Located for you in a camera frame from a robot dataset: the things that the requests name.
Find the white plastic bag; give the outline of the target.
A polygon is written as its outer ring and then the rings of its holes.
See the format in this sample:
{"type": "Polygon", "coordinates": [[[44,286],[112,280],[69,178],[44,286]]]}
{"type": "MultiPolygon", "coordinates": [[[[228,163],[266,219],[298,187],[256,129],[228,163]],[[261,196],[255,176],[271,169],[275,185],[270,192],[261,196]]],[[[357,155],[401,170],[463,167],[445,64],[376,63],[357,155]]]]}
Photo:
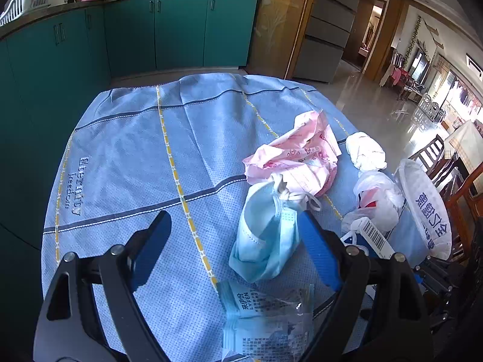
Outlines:
{"type": "Polygon", "coordinates": [[[400,188],[387,175],[378,171],[362,173],[356,181],[354,195],[356,209],[345,214],[341,231],[350,231],[351,224],[361,218],[368,218],[384,236],[398,224],[405,197],[400,188]]]}

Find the brown wooden dining chair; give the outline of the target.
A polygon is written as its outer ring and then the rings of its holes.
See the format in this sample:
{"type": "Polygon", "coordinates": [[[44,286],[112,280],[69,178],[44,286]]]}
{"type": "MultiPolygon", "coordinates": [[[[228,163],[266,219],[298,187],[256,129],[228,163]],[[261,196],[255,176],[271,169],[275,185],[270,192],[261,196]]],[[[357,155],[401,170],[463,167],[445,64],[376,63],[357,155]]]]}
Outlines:
{"type": "Polygon", "coordinates": [[[444,157],[444,141],[440,136],[412,154],[410,159],[422,166],[446,206],[453,238],[449,259],[465,262],[472,252],[478,221],[482,219],[482,192],[476,189],[482,166],[468,176],[462,175],[464,164],[456,154],[450,159],[444,157]]]}

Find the white crumpled tissue ball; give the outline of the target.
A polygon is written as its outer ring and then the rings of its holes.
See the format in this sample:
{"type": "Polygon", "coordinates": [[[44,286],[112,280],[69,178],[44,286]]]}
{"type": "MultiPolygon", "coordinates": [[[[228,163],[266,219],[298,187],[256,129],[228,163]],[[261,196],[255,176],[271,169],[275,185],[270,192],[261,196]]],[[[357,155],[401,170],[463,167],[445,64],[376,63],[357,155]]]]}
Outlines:
{"type": "Polygon", "coordinates": [[[386,169],[385,151],[365,132],[348,136],[345,147],[351,162],[361,173],[386,169]]]}

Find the white barcode label tag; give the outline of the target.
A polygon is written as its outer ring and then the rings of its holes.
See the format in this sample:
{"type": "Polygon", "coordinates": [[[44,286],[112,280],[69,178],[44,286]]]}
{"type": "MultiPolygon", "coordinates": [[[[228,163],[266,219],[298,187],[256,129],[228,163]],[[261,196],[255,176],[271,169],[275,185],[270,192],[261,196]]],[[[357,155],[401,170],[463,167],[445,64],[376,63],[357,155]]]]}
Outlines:
{"type": "Polygon", "coordinates": [[[382,232],[367,217],[354,220],[349,231],[341,237],[341,242],[345,246],[354,245],[372,258],[390,259],[395,254],[382,232]]]}

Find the white bag-lined trash bin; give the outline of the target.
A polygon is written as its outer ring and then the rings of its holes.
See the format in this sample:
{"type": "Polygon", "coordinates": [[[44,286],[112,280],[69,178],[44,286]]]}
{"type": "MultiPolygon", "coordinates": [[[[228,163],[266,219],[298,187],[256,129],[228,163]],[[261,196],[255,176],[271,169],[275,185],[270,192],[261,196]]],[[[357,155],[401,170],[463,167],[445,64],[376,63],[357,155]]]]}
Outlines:
{"type": "Polygon", "coordinates": [[[422,259],[427,255],[449,259],[453,237],[445,203],[422,167],[412,159],[402,159],[397,167],[396,180],[405,195],[405,203],[422,244],[415,244],[411,253],[422,259]]]}

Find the light blue checked tablecloth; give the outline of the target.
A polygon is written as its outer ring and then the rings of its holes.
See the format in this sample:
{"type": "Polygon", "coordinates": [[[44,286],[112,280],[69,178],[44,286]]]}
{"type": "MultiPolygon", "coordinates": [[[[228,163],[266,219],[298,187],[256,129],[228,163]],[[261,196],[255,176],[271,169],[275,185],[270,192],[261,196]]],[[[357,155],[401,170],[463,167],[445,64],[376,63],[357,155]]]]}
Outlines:
{"type": "Polygon", "coordinates": [[[339,144],[354,124],[314,87],[255,75],[191,75],[100,93],[73,131],[43,230],[42,282],[62,257],[102,254],[168,212],[172,231],[134,293],[173,361],[222,356],[215,281],[239,277],[229,253],[249,189],[243,159],[323,112],[339,144]]]}

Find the dining table with cloth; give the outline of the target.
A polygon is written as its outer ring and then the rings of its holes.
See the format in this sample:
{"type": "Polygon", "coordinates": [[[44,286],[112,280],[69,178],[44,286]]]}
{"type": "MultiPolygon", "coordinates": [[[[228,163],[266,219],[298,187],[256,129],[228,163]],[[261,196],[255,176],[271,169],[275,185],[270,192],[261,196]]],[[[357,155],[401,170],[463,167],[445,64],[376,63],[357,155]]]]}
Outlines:
{"type": "Polygon", "coordinates": [[[458,169],[468,177],[482,163],[482,135],[472,121],[467,121],[444,140],[444,158],[456,154],[458,169]]]}

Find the teal kitchen base cabinets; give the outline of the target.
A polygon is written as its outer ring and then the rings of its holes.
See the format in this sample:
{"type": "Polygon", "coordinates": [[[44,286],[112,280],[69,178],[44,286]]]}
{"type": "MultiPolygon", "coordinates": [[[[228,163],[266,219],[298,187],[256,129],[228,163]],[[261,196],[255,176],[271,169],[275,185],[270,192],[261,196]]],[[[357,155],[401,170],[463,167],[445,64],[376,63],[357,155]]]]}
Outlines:
{"type": "Polygon", "coordinates": [[[41,243],[67,139],[115,78],[243,67],[259,0],[103,0],[1,28],[1,231],[41,243]]]}

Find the ceiling air conditioner vent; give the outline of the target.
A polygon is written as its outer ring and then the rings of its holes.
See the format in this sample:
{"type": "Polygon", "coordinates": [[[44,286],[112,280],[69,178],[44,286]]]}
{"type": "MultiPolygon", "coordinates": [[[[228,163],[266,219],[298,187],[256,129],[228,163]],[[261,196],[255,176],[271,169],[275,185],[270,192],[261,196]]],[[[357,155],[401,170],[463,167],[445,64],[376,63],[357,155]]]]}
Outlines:
{"type": "Polygon", "coordinates": [[[466,63],[468,69],[470,69],[471,72],[473,72],[476,77],[478,77],[479,80],[483,80],[483,69],[482,67],[476,63],[476,61],[470,57],[470,55],[466,55],[466,63]]]}

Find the silver grey refrigerator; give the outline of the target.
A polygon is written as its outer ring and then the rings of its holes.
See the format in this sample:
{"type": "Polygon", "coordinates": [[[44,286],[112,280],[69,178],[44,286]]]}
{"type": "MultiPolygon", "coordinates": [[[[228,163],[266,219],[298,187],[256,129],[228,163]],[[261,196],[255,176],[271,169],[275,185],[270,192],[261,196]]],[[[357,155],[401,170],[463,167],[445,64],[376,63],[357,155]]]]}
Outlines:
{"type": "Polygon", "coordinates": [[[294,78],[330,83],[348,42],[359,0],[314,0],[294,78]]]}

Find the wooden sliding door frame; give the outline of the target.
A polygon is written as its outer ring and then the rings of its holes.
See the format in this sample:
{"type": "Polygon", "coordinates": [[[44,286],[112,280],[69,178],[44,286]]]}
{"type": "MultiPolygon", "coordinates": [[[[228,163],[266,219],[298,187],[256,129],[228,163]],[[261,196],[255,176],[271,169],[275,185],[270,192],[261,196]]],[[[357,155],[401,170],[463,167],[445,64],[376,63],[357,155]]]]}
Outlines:
{"type": "Polygon", "coordinates": [[[314,0],[259,0],[246,71],[292,78],[314,0]]]}

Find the light blue face mask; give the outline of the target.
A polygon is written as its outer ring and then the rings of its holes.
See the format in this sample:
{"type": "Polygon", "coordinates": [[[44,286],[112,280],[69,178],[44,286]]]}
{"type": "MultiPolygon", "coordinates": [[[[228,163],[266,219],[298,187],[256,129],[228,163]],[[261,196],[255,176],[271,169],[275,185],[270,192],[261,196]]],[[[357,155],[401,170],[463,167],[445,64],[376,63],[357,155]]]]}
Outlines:
{"type": "Polygon", "coordinates": [[[307,209],[319,212],[319,200],[305,191],[290,191],[279,174],[251,186],[229,266],[251,284],[278,276],[300,244],[298,215],[307,209]]]}

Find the clear printed mask wrapper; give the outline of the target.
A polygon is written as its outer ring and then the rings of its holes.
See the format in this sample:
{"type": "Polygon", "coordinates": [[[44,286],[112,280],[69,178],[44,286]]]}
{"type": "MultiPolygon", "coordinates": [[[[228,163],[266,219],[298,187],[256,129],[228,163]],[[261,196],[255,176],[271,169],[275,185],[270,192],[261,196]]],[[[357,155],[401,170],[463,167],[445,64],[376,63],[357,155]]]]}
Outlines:
{"type": "Polygon", "coordinates": [[[233,281],[218,284],[225,313],[222,361],[298,361],[314,335],[314,285],[273,297],[233,281]]]}

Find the pink crumpled plastic wrapper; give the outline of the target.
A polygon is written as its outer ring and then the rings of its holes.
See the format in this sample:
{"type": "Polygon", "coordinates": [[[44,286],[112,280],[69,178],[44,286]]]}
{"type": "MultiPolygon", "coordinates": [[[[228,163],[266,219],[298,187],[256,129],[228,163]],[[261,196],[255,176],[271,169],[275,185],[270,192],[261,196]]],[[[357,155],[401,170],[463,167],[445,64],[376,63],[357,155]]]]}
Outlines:
{"type": "Polygon", "coordinates": [[[337,175],[341,150],[326,114],[308,111],[296,116],[294,128],[243,159],[254,185],[280,175],[293,193],[325,194],[337,175]]]}

